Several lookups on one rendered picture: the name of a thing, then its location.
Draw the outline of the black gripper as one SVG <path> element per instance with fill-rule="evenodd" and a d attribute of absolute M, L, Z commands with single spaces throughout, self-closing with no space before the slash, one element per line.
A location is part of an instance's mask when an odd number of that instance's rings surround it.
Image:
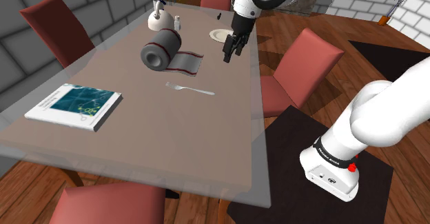
<path fill-rule="evenodd" d="M 249 40 L 248 36 L 254 28 L 255 21 L 256 21 L 255 18 L 250 19 L 247 17 L 242 17 L 237 12 L 234 13 L 232 24 L 231 24 L 231 27 L 234 33 L 233 35 L 230 35 L 230 34 L 227 35 L 223 46 L 224 62 L 226 63 L 230 62 L 235 45 L 236 45 L 235 54 L 237 56 L 241 55 L 242 49 L 246 46 Z"/>

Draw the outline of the white plate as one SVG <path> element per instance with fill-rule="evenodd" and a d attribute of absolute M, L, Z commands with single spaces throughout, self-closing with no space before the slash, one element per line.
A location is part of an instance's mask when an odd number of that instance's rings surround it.
<path fill-rule="evenodd" d="M 224 43 L 228 35 L 233 35 L 232 30 L 228 29 L 215 29 L 209 33 L 209 36 L 220 43 Z"/>

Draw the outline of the silver fork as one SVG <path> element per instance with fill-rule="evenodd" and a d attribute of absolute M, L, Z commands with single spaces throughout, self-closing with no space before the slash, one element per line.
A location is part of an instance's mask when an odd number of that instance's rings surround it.
<path fill-rule="evenodd" d="M 200 93 L 203 93 L 203 94 L 215 95 L 214 92 L 205 91 L 205 90 L 199 90 L 199 89 L 195 89 L 195 88 L 184 87 L 184 86 L 176 85 L 176 84 L 173 84 L 173 83 L 170 83 L 170 82 L 167 82 L 165 85 L 167 87 L 169 87 L 169 88 L 174 89 L 174 90 L 192 90 L 192 91 L 200 92 Z"/>

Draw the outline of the grey rolled towel, red stripes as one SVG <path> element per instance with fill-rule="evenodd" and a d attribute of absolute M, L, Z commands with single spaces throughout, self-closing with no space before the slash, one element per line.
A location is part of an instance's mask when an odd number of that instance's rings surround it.
<path fill-rule="evenodd" d="M 181 44 L 177 31 L 163 28 L 142 48 L 141 60 L 154 71 L 179 72 L 195 77 L 203 55 L 180 51 Z"/>

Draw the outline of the white kettle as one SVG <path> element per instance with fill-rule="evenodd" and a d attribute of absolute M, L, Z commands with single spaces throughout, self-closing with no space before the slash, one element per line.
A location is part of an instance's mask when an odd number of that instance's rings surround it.
<path fill-rule="evenodd" d="M 149 15 L 147 26 L 149 29 L 158 32 L 163 28 L 174 29 L 173 16 L 164 10 L 166 2 L 164 0 L 153 0 L 154 11 Z"/>

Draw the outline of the glass-topped dining table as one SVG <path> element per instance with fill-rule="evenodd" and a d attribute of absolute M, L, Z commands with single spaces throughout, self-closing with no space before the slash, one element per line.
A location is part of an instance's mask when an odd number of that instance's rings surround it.
<path fill-rule="evenodd" d="M 209 33 L 228 29 L 231 12 L 175 3 L 166 10 L 180 17 L 182 49 L 203 55 L 195 77 L 142 62 L 154 36 L 142 15 L 3 111 L 0 156 L 269 207 L 256 35 L 226 63 Z M 123 99 L 96 132 L 24 117 L 65 83 Z"/>

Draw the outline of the dark robot stand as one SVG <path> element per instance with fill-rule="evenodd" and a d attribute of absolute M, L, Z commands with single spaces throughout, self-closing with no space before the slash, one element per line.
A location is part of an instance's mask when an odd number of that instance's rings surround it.
<path fill-rule="evenodd" d="M 370 153 L 358 155 L 356 197 L 344 202 L 308 181 L 299 154 L 327 127 L 293 106 L 266 130 L 270 208 L 229 204 L 236 224 L 383 224 L 393 168 Z"/>

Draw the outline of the white book, teal cover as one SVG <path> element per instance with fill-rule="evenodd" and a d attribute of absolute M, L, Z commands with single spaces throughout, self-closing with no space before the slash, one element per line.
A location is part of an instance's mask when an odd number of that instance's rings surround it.
<path fill-rule="evenodd" d="M 96 132 L 122 99 L 119 92 L 65 83 L 24 117 Z"/>

